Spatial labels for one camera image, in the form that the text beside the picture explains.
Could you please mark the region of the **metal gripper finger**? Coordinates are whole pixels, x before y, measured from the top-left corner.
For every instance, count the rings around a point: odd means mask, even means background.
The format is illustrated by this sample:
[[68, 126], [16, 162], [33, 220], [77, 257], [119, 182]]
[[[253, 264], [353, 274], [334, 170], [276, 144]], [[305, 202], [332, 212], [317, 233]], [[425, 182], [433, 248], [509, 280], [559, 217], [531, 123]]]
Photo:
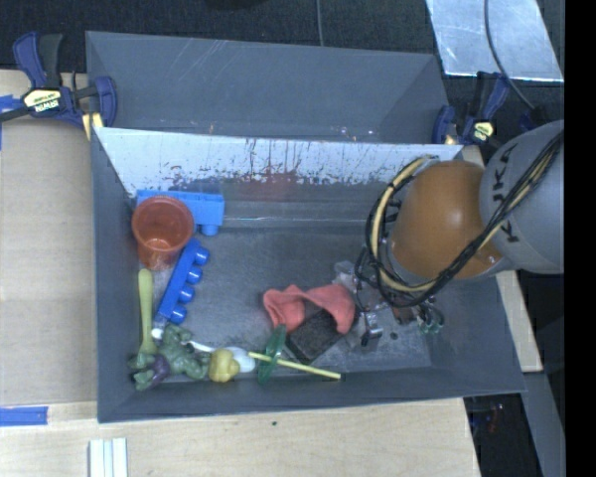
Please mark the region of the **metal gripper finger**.
[[378, 323], [377, 315], [374, 312], [363, 312], [361, 319], [364, 324], [361, 348], [376, 349], [383, 334], [383, 328]]

